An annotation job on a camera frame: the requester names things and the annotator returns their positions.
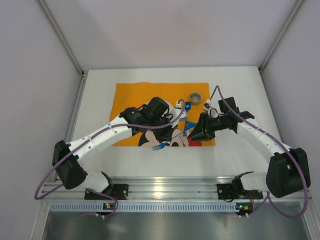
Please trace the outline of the blue metal fork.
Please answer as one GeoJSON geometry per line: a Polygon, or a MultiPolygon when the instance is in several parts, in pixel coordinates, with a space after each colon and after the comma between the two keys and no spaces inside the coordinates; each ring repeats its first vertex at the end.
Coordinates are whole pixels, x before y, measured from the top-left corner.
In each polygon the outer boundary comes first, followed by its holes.
{"type": "Polygon", "coordinates": [[[153,151],[161,150],[165,147],[188,147],[189,146],[189,140],[188,135],[191,133],[191,130],[194,127],[187,127],[185,130],[181,130],[179,128],[176,128],[172,132],[171,140],[162,142],[156,146],[152,146],[151,149],[153,151]]]}

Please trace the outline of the blue metal spoon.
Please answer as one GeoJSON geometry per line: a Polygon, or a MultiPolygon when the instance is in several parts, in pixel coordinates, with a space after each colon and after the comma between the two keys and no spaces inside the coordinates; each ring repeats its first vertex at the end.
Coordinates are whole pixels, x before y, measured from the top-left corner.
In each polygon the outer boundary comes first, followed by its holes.
{"type": "Polygon", "coordinates": [[[186,101],[184,106],[185,111],[186,112],[190,111],[191,107],[192,107],[192,104],[189,101],[186,101]]]}

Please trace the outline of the small grey ceramic cup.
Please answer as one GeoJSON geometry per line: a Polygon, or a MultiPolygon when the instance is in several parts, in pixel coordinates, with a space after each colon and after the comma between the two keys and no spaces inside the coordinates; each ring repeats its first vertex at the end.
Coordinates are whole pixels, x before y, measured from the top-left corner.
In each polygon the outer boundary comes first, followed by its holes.
{"type": "Polygon", "coordinates": [[[203,100],[199,92],[192,92],[189,94],[189,102],[192,106],[198,106],[203,100]]]}

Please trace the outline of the orange cartoon mouse placemat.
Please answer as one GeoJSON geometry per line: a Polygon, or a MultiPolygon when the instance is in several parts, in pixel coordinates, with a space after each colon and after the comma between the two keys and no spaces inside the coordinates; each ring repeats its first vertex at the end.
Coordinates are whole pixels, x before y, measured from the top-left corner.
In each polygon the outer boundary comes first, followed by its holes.
{"type": "Polygon", "coordinates": [[[191,93],[199,93],[202,96],[201,104],[191,106],[188,111],[188,118],[178,124],[172,134],[172,141],[166,145],[169,147],[211,147],[216,141],[197,142],[187,139],[191,132],[189,123],[196,124],[200,114],[203,112],[203,104],[210,97],[208,83],[118,83],[115,89],[110,120],[129,107],[140,107],[149,102],[153,97],[160,97],[176,106],[178,100],[189,101],[191,93]]]}

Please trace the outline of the cream round plate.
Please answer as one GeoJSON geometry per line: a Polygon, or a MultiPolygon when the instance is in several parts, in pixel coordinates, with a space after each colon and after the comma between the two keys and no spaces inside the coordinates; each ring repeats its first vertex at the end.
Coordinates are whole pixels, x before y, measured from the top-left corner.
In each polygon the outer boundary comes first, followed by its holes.
{"type": "MultiPolygon", "coordinates": [[[[181,102],[176,102],[175,105],[172,105],[170,102],[166,101],[166,103],[169,106],[169,114],[172,115],[170,121],[173,121],[174,119],[176,119],[178,117],[178,115],[181,113],[182,110],[182,104],[181,102]]],[[[178,121],[182,122],[182,121],[186,121],[188,119],[188,113],[187,111],[184,109],[182,115],[179,117],[178,121]]]]}

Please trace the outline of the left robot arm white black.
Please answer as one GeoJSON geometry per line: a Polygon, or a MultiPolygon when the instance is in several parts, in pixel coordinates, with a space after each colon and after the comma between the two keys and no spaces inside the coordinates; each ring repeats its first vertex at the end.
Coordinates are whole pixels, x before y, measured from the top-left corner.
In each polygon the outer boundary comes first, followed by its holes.
{"type": "Polygon", "coordinates": [[[177,127],[179,109],[160,97],[153,97],[140,107],[128,107],[108,124],[87,136],[66,143],[56,143],[52,165],[65,189],[91,189],[109,195],[114,188],[111,178],[103,171],[90,172],[85,163],[95,154],[124,139],[147,131],[160,141],[168,141],[177,127]]]}

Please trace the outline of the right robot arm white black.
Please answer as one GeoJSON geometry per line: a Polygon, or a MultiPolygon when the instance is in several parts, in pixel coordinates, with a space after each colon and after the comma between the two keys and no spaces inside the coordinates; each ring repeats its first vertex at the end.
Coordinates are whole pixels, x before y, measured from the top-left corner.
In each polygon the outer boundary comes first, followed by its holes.
{"type": "Polygon", "coordinates": [[[221,114],[213,117],[210,111],[200,114],[188,139],[193,142],[213,140],[217,131],[232,130],[248,141],[268,163],[267,172],[247,171],[232,180],[236,194],[245,196],[250,191],[270,192],[282,198],[311,186],[307,153],[276,142],[258,126],[248,111],[240,111],[235,99],[228,97],[218,102],[221,114]]]}

